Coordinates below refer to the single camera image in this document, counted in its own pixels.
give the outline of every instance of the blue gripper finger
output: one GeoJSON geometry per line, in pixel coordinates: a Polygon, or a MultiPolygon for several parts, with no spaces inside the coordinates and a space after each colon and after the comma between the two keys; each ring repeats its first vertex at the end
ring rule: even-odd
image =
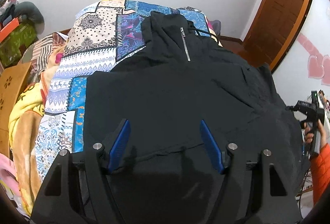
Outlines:
{"type": "Polygon", "coordinates": [[[109,153],[109,165],[108,165],[109,172],[112,172],[113,170],[118,168],[120,160],[126,149],[130,134],[131,134],[131,125],[129,121],[126,120],[109,153]]]}
{"type": "Polygon", "coordinates": [[[213,168],[219,173],[223,173],[225,167],[222,161],[222,153],[204,120],[200,124],[200,133],[213,168]]]}

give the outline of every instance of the striped cloth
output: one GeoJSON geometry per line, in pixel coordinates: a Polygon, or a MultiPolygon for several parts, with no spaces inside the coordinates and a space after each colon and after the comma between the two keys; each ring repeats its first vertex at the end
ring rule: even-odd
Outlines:
{"type": "Polygon", "coordinates": [[[57,32],[54,32],[35,42],[24,52],[18,64],[31,61],[32,69],[28,80],[29,83],[40,81],[40,74],[46,69],[49,56],[55,49],[64,44],[65,40],[57,32]],[[31,53],[31,50],[33,50],[32,58],[25,59],[24,56],[31,53]]]}

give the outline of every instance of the door frame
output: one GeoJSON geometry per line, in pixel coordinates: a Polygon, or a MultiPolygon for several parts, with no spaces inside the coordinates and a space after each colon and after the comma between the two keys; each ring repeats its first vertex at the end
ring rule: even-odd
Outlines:
{"type": "Polygon", "coordinates": [[[275,68],[278,67],[280,62],[283,60],[283,58],[286,56],[289,49],[295,42],[296,37],[299,34],[299,32],[303,26],[303,23],[305,22],[307,14],[309,12],[309,7],[311,4],[311,1],[312,0],[304,0],[303,5],[301,6],[300,12],[298,14],[297,20],[294,23],[293,28],[288,35],[288,38],[285,40],[282,48],[280,49],[280,51],[275,56],[274,60],[269,65],[271,72],[275,71],[275,68]]]}
{"type": "MultiPolygon", "coordinates": [[[[309,11],[309,6],[311,4],[312,0],[304,0],[303,5],[301,6],[301,10],[298,14],[297,20],[295,22],[295,24],[293,25],[292,30],[290,31],[288,38],[285,40],[283,46],[281,47],[280,51],[278,52],[278,54],[276,55],[276,57],[274,58],[274,60],[271,62],[270,64],[270,70],[271,72],[273,72],[275,70],[275,68],[280,64],[281,60],[283,59],[283,57],[288,53],[288,50],[291,48],[293,42],[295,41],[295,38],[297,37],[297,35],[299,34],[303,22],[305,21],[305,18],[307,16],[307,13],[309,11]]],[[[256,27],[256,24],[258,22],[258,19],[261,15],[262,9],[265,5],[266,0],[262,0],[260,3],[260,6],[258,8],[258,11],[255,15],[255,18],[251,24],[251,27],[249,29],[249,31],[247,32],[244,41],[243,41],[243,47],[245,47],[248,39],[250,38],[252,31],[254,30],[254,28],[256,27]]]]}
{"type": "Polygon", "coordinates": [[[251,36],[251,34],[252,34],[252,31],[254,30],[254,28],[255,28],[255,26],[256,26],[256,24],[257,24],[257,22],[258,22],[258,19],[259,19],[260,15],[261,15],[262,9],[264,8],[265,2],[266,2],[266,0],[261,0],[260,6],[259,6],[259,8],[258,8],[258,11],[257,11],[257,13],[255,14],[255,19],[253,19],[252,24],[251,24],[251,26],[250,26],[250,29],[249,29],[249,31],[247,32],[247,34],[246,34],[246,36],[245,36],[245,38],[244,38],[244,40],[243,40],[243,44],[242,44],[243,47],[245,47],[245,45],[246,45],[248,39],[250,38],[250,36],[251,36]]]}

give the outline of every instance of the pink cloth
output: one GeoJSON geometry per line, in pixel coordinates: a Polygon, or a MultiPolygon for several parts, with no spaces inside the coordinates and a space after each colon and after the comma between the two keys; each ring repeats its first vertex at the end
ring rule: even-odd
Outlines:
{"type": "Polygon", "coordinates": [[[55,64],[58,64],[61,62],[62,56],[63,56],[63,53],[58,53],[56,55],[55,64]]]}
{"type": "Polygon", "coordinates": [[[211,30],[213,30],[214,31],[214,29],[213,29],[213,26],[212,26],[212,24],[211,24],[211,22],[206,18],[206,20],[207,20],[207,26],[209,27],[209,29],[211,29],[211,30]]]}
{"type": "Polygon", "coordinates": [[[0,153],[0,179],[12,190],[12,192],[20,196],[19,183],[15,178],[16,169],[14,162],[0,153]]]}

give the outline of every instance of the green box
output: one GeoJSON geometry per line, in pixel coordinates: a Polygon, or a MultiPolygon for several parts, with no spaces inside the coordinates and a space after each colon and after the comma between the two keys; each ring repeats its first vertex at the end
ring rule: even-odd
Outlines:
{"type": "Polygon", "coordinates": [[[0,43],[0,61],[4,68],[15,65],[25,50],[36,40],[34,26],[25,22],[0,43]]]}

